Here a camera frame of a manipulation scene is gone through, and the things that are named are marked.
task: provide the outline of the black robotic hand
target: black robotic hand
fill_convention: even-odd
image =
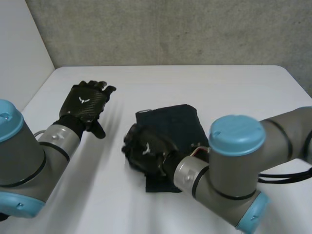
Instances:
[[[149,175],[165,175],[162,165],[166,157],[177,152],[175,144],[148,126],[132,125],[124,138],[125,153],[130,166]]]
[[[60,119],[75,117],[83,124],[83,130],[92,132],[97,138],[104,138],[105,132],[98,118],[109,101],[110,94],[116,90],[114,86],[107,86],[103,90],[106,85],[104,81],[82,81],[79,85],[74,85],[59,112]]]

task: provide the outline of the robotic arm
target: robotic arm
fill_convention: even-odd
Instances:
[[[45,205],[84,131],[104,138],[100,113],[116,90],[106,82],[74,85],[53,123],[37,141],[14,105],[0,100],[0,216],[32,218]]]
[[[132,167],[166,175],[180,190],[245,233],[253,233],[269,198],[257,189],[258,174],[293,160],[312,162],[312,108],[261,122],[224,116],[210,128],[209,164],[181,154],[166,137],[133,125],[122,151]]]

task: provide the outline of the white wall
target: white wall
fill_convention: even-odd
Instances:
[[[54,66],[24,0],[0,0],[0,99],[22,110]]]

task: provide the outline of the black cable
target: black cable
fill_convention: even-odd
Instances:
[[[282,175],[271,175],[271,174],[259,174],[260,177],[266,178],[287,178],[282,180],[264,180],[259,178],[259,183],[265,184],[290,184],[297,183],[306,179],[312,178],[312,168],[305,172],[293,173],[293,174],[282,174]]]
[[[308,176],[312,175],[312,168],[305,172],[299,172],[299,173],[293,173],[293,174],[281,174],[281,175],[272,175],[272,174],[259,174],[260,177],[266,177],[266,178],[292,178],[292,177],[298,177],[298,176]]]
[[[259,178],[258,182],[259,183],[264,183],[264,184],[291,184],[291,183],[297,183],[306,179],[310,179],[312,175],[306,175],[306,176],[301,176],[298,178],[289,178],[289,179],[282,179],[282,180],[264,180]]]

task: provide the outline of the white table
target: white table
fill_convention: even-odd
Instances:
[[[240,233],[184,193],[146,194],[144,176],[132,171],[123,137],[135,112],[177,104],[197,109],[203,128],[227,114],[259,120],[312,105],[278,66],[65,67],[54,71],[23,111],[33,132],[58,119],[70,88],[81,80],[117,87],[101,115],[107,133],[85,133],[46,206],[34,219],[11,217],[2,234],[227,234]],[[270,170],[292,173],[310,166],[294,160]],[[256,233],[312,233],[312,179],[259,185],[271,198]]]

